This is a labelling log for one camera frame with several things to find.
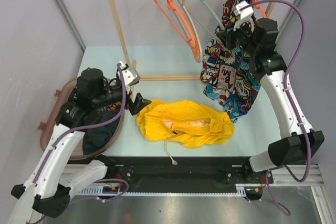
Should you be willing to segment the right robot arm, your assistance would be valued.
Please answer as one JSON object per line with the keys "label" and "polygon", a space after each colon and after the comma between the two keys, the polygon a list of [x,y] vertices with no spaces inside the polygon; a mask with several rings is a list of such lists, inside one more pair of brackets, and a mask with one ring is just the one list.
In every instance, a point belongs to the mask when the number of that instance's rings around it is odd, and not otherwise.
{"label": "right robot arm", "polygon": [[266,91],[280,129],[280,140],[249,159],[242,169],[243,179],[254,183],[268,169],[307,162],[324,142],[324,135],[313,129],[291,89],[288,67],[275,50],[277,22],[269,18],[261,18],[253,26],[228,22],[216,35],[227,49],[239,48],[249,55],[250,70]]}

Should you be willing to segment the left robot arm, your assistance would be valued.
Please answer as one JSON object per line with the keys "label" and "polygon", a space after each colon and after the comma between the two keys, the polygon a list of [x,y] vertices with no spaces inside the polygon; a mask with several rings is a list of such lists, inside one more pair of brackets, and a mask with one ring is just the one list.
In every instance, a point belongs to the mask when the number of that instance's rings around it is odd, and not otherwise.
{"label": "left robot arm", "polygon": [[117,139],[125,110],[139,113],[149,100],[132,87],[140,75],[119,62],[116,76],[107,79],[97,68],[88,68],[52,112],[54,121],[43,137],[49,137],[31,176],[11,191],[17,199],[10,223],[28,223],[32,213],[56,218],[74,196],[94,182],[119,182],[115,161],[103,152]]}

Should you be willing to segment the yellow shorts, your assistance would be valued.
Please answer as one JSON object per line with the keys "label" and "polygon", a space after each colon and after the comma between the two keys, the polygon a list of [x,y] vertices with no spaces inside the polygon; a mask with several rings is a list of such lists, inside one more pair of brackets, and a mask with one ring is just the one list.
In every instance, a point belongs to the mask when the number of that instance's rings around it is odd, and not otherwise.
{"label": "yellow shorts", "polygon": [[187,148],[223,144],[235,131],[226,112],[189,100],[152,100],[136,120],[146,140],[178,142]]}

